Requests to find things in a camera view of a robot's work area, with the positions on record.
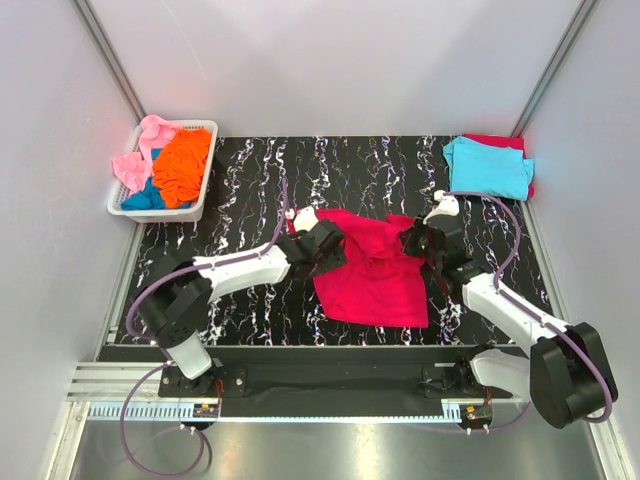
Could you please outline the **magenta t shirt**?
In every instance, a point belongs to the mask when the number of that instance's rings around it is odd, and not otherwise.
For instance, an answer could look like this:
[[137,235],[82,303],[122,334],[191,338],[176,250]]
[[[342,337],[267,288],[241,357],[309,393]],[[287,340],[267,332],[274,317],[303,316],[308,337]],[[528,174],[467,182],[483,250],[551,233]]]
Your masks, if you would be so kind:
[[427,327],[424,261],[406,255],[400,239],[414,219],[391,214],[375,220],[344,209],[320,209],[317,216],[345,234],[346,263],[314,278],[325,314],[360,325]]

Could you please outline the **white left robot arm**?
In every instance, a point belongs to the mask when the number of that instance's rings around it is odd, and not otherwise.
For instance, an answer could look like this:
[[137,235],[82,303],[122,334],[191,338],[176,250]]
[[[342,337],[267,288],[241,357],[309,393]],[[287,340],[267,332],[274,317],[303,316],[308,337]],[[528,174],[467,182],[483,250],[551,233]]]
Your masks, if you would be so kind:
[[329,220],[281,234],[267,244],[220,257],[169,257],[127,313],[139,315],[181,384],[196,396],[215,386],[214,359],[199,338],[210,304],[226,295],[289,279],[307,280],[346,264],[344,232]]

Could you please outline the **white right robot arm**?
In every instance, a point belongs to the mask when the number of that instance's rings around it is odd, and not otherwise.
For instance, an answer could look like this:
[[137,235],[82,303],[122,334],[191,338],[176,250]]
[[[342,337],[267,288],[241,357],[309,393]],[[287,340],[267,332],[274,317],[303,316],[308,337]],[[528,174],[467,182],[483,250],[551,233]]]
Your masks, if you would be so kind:
[[456,217],[433,215],[416,218],[400,241],[405,254],[426,263],[445,294],[497,326],[522,353],[477,346],[457,361],[454,387],[470,397],[486,388],[509,392],[556,429],[608,420],[618,390],[598,331],[560,320],[516,294],[467,253],[463,236]]

